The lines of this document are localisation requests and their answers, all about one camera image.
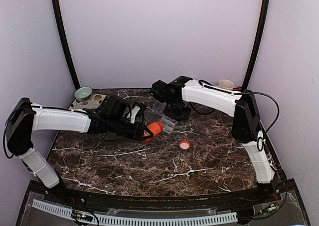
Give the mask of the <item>red pill bottle grey cap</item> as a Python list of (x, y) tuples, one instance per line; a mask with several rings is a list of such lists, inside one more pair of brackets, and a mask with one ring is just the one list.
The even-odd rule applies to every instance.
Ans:
[(153, 122), (153, 123), (149, 124), (147, 127), (154, 133), (153, 138), (158, 136), (164, 130), (163, 124), (159, 121)]

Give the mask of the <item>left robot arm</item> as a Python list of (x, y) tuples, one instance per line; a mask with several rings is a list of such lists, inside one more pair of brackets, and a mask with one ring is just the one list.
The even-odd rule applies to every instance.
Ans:
[(112, 132), (116, 135), (144, 141), (154, 137), (145, 125), (145, 105), (112, 95), (95, 109), (64, 109), (34, 104), (22, 98), (4, 125), (2, 143), (8, 159), (17, 156), (28, 169), (51, 189), (59, 204), (70, 200), (70, 192), (62, 187), (62, 179), (34, 146), (34, 131), (57, 130), (87, 134)]

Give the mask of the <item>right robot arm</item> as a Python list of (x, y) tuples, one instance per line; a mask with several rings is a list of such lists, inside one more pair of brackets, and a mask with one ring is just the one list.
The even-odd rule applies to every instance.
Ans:
[(265, 203), (273, 196), (277, 170), (266, 144), (267, 131), (260, 121), (256, 92), (226, 90), (204, 80), (179, 76), (170, 83), (156, 81), (152, 84), (150, 95), (165, 103), (164, 115), (176, 121), (185, 122), (188, 119), (194, 109), (192, 104), (200, 104), (232, 117), (232, 137), (246, 150), (255, 170), (257, 190), (254, 198), (259, 203)]

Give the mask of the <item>clear plastic pill organizer box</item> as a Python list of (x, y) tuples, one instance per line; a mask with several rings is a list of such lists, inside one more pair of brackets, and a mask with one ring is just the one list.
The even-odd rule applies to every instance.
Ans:
[(173, 132), (177, 121), (166, 116), (163, 111), (166, 107), (166, 103), (161, 103), (159, 101), (156, 101), (153, 104), (153, 107), (150, 109), (150, 111), (146, 115), (146, 120), (150, 123), (159, 121), (163, 124), (163, 131), (167, 134), (170, 134)]

